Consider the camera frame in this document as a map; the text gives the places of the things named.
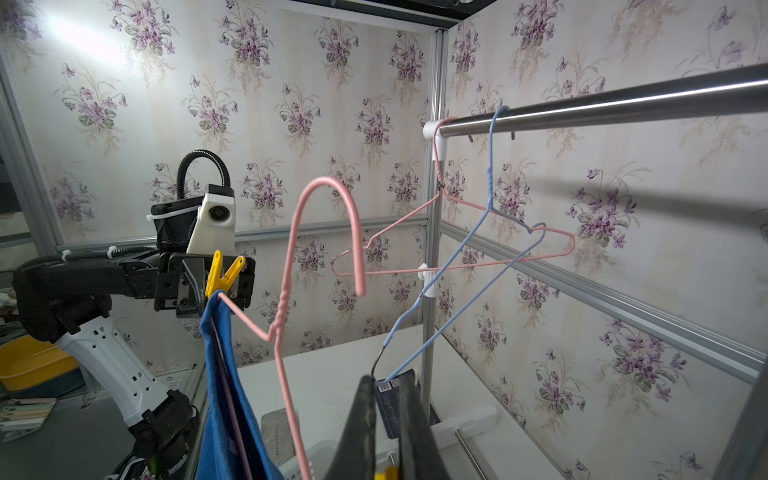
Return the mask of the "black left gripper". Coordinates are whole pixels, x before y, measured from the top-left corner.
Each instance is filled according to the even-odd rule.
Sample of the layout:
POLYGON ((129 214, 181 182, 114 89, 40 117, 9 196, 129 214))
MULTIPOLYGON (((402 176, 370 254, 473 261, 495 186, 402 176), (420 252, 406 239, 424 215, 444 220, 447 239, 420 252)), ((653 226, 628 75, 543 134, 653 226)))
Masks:
MULTIPOLYGON (((224 256, 223 271, 235 258, 224 256)), ((227 294, 241 309, 250 306, 255 282, 256 262, 253 258, 245 258, 246 266, 227 294)), ((178 318, 199 318, 208 302, 205 288, 212 259, 213 255, 161 254, 154 288, 154 310, 170 310, 178 318)))

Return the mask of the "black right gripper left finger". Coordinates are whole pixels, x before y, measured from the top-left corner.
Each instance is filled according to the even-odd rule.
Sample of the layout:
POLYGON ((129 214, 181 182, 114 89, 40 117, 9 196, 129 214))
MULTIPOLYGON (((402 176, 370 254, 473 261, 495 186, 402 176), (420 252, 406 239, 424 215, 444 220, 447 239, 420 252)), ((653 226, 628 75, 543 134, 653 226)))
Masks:
POLYGON ((326 479, 373 480, 376 475, 375 381, 363 376, 358 384, 326 479))

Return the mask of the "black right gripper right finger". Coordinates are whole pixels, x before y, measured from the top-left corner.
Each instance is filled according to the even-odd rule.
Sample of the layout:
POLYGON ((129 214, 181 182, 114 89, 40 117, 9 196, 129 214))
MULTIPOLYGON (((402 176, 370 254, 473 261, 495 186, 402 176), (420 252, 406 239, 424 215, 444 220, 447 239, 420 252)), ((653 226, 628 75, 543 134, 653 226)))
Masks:
POLYGON ((449 480, 435 438, 414 383, 400 390, 400 478, 405 480, 449 480))

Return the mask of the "yellow clothespin blue top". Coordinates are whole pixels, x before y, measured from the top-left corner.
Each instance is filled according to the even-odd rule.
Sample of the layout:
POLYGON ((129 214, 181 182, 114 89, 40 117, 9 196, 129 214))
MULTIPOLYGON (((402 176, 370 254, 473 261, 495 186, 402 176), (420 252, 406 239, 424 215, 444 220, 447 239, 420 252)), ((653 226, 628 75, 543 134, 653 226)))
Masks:
POLYGON ((213 255, 205 288, 205 296, 208 299, 213 298, 218 291, 222 291, 225 294, 229 293, 240 273, 246 266, 246 258, 237 256, 226 271, 223 271, 223 266, 224 255, 220 250, 216 250, 213 255))
POLYGON ((377 472, 374 480, 400 480, 400 470, 396 465, 388 465, 383 471, 377 472))

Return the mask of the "blue tank top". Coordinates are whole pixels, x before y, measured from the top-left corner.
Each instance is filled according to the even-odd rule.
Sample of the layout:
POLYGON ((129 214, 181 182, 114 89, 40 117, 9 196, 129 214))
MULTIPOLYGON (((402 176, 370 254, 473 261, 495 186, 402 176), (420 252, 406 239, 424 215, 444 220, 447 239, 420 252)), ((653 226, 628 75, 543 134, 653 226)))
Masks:
POLYGON ((241 384, 232 345, 232 310, 208 300, 199 325, 207 371, 208 414, 198 479, 281 479, 241 384))

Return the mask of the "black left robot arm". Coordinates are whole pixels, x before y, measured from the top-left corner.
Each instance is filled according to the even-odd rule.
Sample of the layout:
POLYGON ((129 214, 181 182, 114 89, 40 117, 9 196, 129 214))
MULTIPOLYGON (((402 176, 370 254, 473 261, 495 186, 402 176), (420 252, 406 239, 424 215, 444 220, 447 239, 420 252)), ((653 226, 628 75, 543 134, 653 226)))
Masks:
POLYGON ((12 276, 28 334, 69 353, 114 400, 132 451, 119 479, 178 479, 190 462, 198 408, 158 380, 138 359, 110 316, 113 296, 152 300, 157 311, 197 320, 208 277, 236 263, 234 192, 219 155, 196 149, 183 157, 175 198, 152 206, 153 246, 61 252, 25 262, 12 276))

